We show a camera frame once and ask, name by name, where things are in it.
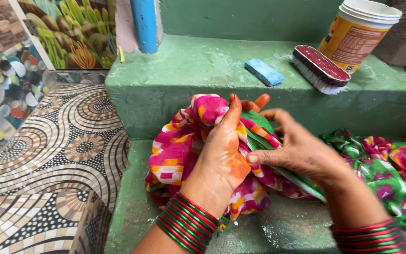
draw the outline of red and green bangle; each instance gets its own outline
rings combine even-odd
[[[342,253],[406,254],[406,240],[394,220],[340,230],[330,227]]]
[[[183,194],[176,193],[162,211],[157,224],[190,253],[202,254],[220,222]]]

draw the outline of brick wall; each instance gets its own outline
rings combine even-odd
[[[0,0],[0,51],[3,52],[26,39],[27,34],[8,0]]]

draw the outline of blue soap bar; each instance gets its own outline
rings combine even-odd
[[[268,86],[280,84],[285,80],[283,75],[259,59],[246,61],[245,68]]]

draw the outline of brush bristle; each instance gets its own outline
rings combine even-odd
[[[305,77],[309,83],[313,84],[315,88],[326,95],[337,95],[338,93],[346,90],[346,87],[337,87],[332,86],[322,79],[320,79],[317,75],[315,75],[308,67],[306,67],[299,59],[295,56],[291,57],[291,62],[297,67],[297,69],[302,73],[303,77]]]

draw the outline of printed fabric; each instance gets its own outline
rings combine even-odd
[[[228,109],[227,101],[218,95],[194,95],[191,105],[181,109],[154,139],[145,182],[158,207],[164,207],[169,198],[180,190],[197,162],[206,137],[221,122]],[[269,122],[253,111],[242,112],[236,131],[239,152],[243,156],[251,152],[252,147],[254,150],[281,147]],[[259,213],[269,207],[270,188],[290,198],[323,199],[322,195],[287,170],[274,170],[267,165],[251,165],[251,169],[244,182],[234,190],[225,210],[225,215],[232,220],[240,214]]]
[[[352,165],[357,176],[406,230],[406,142],[370,136],[360,143],[346,129],[319,137]]]

